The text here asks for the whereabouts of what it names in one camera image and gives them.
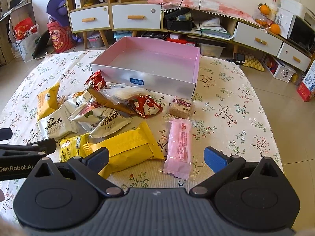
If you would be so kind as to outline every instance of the table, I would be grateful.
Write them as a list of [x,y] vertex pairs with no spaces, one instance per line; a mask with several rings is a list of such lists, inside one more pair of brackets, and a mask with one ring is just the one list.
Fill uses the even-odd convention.
[[[58,99],[69,93],[82,91],[90,76],[91,63],[103,51],[48,54],[26,77],[0,115],[0,127],[10,127],[13,137],[3,143],[25,145],[40,140],[35,129],[37,121],[37,94],[60,81]],[[163,112],[147,119],[157,144],[166,156],[170,117],[166,112],[171,96],[153,93],[163,106]],[[263,156],[272,157],[282,169],[279,151],[269,122],[257,95],[242,70],[230,62],[201,57],[199,77],[193,96],[194,180],[182,180],[159,172],[162,161],[148,160],[121,172],[113,173],[108,180],[127,190],[128,187],[184,187],[191,189],[213,175],[204,163],[203,153],[213,146],[224,154],[238,154],[247,161],[259,161]],[[118,133],[135,129],[144,119],[133,117],[132,122]],[[59,147],[50,157],[57,162]],[[0,215],[17,222],[12,203],[24,179],[0,182],[5,200],[0,203]]]

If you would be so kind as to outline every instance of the yellow snack package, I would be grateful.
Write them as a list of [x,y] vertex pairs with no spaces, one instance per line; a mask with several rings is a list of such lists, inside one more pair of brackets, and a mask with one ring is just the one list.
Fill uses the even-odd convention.
[[60,87],[60,82],[56,83],[54,86],[47,90],[41,92],[38,97],[37,105],[37,121],[42,118],[47,117],[58,109],[58,91]]
[[74,136],[72,138],[65,138],[60,141],[60,162],[67,162],[73,156],[82,156],[85,154],[82,146],[88,142],[89,134],[86,133],[80,136]]
[[109,162],[99,173],[103,178],[117,171],[124,170],[147,159],[164,159],[161,149],[144,121],[135,130],[113,136],[97,144],[86,143],[83,150],[86,155],[101,147],[109,151]]

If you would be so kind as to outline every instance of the pink cloth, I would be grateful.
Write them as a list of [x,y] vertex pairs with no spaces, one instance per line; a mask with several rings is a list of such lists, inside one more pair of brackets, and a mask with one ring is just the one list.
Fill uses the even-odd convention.
[[[181,4],[182,0],[148,0],[149,4],[162,4],[162,9],[173,9]],[[234,18],[243,19],[259,26],[255,20],[248,13],[241,11],[240,9],[226,5],[224,3],[214,0],[200,0],[200,10],[218,13]],[[187,7],[190,9],[199,9],[199,0],[183,0],[181,7]]]

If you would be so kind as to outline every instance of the screw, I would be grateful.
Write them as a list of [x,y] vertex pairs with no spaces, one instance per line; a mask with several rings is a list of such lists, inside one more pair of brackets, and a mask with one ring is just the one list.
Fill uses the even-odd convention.
[[208,192],[208,189],[203,186],[196,186],[193,188],[193,193],[196,195],[203,195],[203,194],[206,194],[207,192]]
[[108,187],[106,189],[106,193],[111,196],[115,196],[121,193],[121,189],[119,187]]

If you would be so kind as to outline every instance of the white cabinet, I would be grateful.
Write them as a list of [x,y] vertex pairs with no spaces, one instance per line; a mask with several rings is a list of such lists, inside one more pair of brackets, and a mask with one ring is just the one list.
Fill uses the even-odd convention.
[[73,32],[109,28],[108,6],[70,13]]
[[113,5],[114,29],[160,29],[161,5],[122,4]]
[[273,56],[278,54],[282,45],[280,39],[241,22],[238,23],[233,36],[235,42],[245,44]]
[[306,71],[308,68],[311,59],[305,56],[303,53],[293,48],[287,43],[283,43],[282,47],[279,50],[277,57],[290,65],[293,65],[302,71]]

